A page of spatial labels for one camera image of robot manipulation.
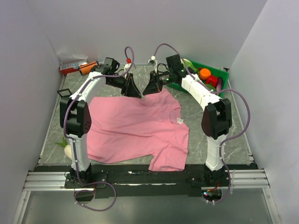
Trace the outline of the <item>pink t-shirt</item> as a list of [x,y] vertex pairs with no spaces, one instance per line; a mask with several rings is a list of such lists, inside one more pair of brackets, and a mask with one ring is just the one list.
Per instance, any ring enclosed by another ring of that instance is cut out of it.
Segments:
[[181,119],[179,102],[167,89],[144,99],[94,97],[89,111],[89,159],[116,163],[152,155],[150,171],[184,170],[189,128]]

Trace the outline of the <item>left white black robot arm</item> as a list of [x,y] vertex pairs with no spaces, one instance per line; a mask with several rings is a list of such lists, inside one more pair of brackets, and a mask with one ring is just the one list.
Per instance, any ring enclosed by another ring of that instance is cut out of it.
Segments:
[[121,90],[121,95],[132,98],[142,98],[142,94],[134,83],[134,66],[132,58],[126,59],[123,73],[117,73],[120,64],[113,58],[107,57],[104,62],[91,68],[90,73],[73,94],[61,97],[60,126],[64,137],[69,140],[72,152],[70,179],[81,187],[92,184],[92,166],[87,153],[87,133],[92,126],[89,105],[97,91],[105,85]]

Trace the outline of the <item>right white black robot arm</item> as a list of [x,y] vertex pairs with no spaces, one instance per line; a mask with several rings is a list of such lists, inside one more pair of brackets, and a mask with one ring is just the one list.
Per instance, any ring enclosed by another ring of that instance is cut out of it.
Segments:
[[231,184],[229,169],[224,163],[224,141],[232,126],[231,102],[214,94],[199,78],[195,70],[179,55],[166,58],[167,71],[158,71],[154,56],[148,63],[154,66],[149,74],[149,83],[144,95],[160,93],[163,86],[176,83],[186,90],[203,109],[201,128],[207,137],[205,170],[199,181],[214,186],[218,183]]

